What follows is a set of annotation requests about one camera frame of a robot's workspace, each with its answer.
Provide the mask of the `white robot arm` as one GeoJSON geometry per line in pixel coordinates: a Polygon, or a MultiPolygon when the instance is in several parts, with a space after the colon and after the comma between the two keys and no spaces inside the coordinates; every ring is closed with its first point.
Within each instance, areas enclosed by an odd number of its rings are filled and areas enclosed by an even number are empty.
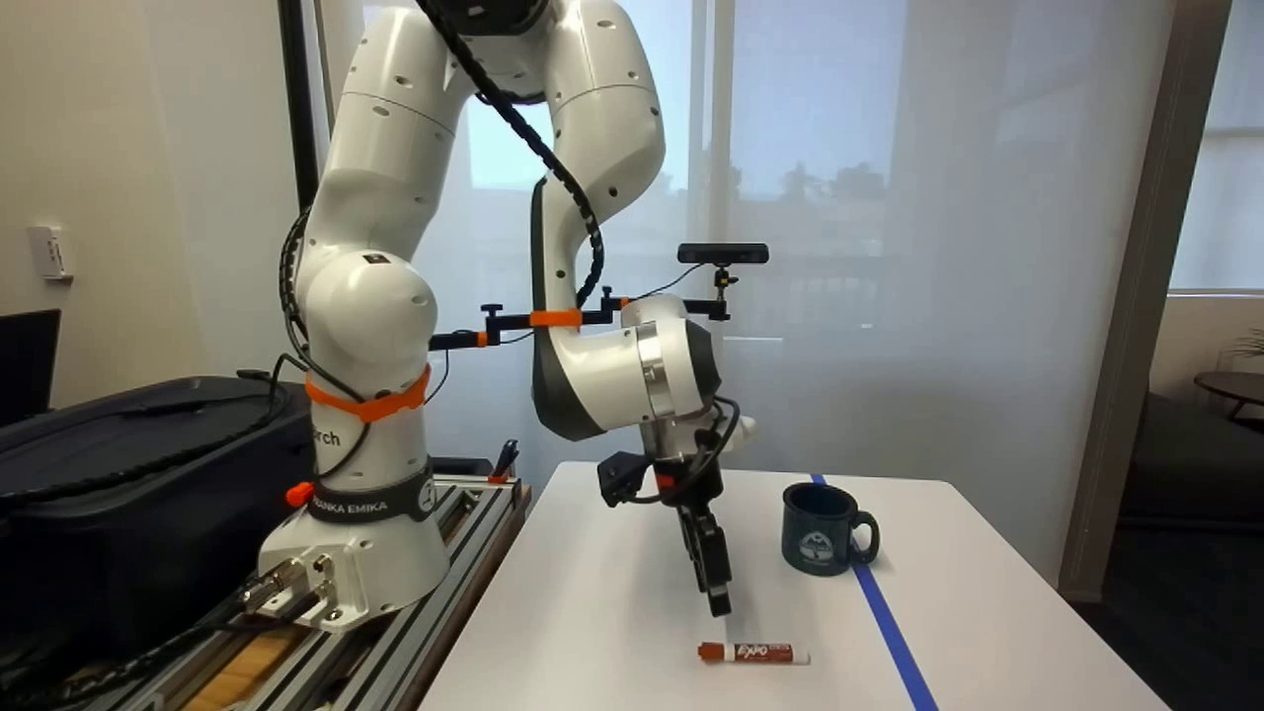
{"type": "Polygon", "coordinates": [[[675,295],[598,300],[599,225],[658,175],[665,117],[621,0],[411,0],[358,41],[316,200],[284,249],[284,314],[304,362],[316,476],[259,545],[259,609],[357,627],[438,587],[433,462],[423,435],[429,357],[446,344],[425,245],[469,102],[548,121],[531,195],[535,408],[560,437],[631,427],[599,462],[599,498],[681,514],[695,586],[731,609],[719,456],[740,408],[719,393],[710,332],[675,295]]]}

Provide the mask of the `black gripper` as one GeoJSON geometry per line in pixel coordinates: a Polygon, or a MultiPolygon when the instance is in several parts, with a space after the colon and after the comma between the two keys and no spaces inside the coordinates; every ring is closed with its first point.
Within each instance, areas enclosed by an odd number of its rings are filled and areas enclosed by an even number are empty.
{"type": "Polygon", "coordinates": [[[675,514],[685,531],[685,545],[695,566],[695,586],[708,587],[708,614],[725,616],[731,614],[731,560],[725,560],[725,537],[719,518],[710,514],[710,502],[724,494],[724,480],[716,465],[704,465],[690,476],[675,494],[675,514]]]}

